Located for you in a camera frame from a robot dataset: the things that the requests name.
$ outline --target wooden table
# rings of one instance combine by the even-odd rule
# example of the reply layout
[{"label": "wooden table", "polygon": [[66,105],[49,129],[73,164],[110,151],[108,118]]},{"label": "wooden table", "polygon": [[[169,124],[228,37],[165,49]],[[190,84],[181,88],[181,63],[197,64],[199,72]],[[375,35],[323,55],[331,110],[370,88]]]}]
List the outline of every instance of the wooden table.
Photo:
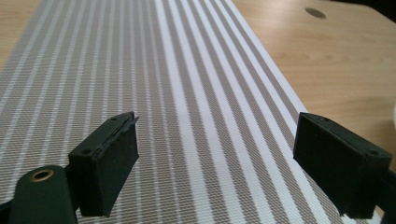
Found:
[{"label": "wooden table", "polygon": [[[234,0],[311,113],[396,155],[396,24],[368,7],[319,0]],[[0,67],[38,0],[1,0]],[[326,19],[309,15],[320,10]],[[396,160],[393,160],[396,171]]]}]

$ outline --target striped fabric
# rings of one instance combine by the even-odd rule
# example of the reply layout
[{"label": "striped fabric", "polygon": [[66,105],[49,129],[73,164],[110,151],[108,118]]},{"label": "striped fabric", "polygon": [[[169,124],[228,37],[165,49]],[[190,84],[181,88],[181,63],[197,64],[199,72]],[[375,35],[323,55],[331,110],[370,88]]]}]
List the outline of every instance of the striped fabric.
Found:
[{"label": "striped fabric", "polygon": [[0,203],[133,110],[140,159],[80,223],[356,222],[292,159],[304,106],[230,0],[44,0],[0,96]]}]

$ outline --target table runner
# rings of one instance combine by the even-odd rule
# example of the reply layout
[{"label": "table runner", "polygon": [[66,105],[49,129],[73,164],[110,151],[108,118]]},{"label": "table runner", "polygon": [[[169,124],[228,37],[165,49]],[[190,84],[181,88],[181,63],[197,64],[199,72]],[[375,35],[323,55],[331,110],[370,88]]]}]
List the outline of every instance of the table runner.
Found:
[{"label": "table runner", "polygon": [[44,0],[0,96],[0,203],[133,110],[140,159],[110,218],[80,223],[355,222],[292,159],[305,108],[232,1]]}]

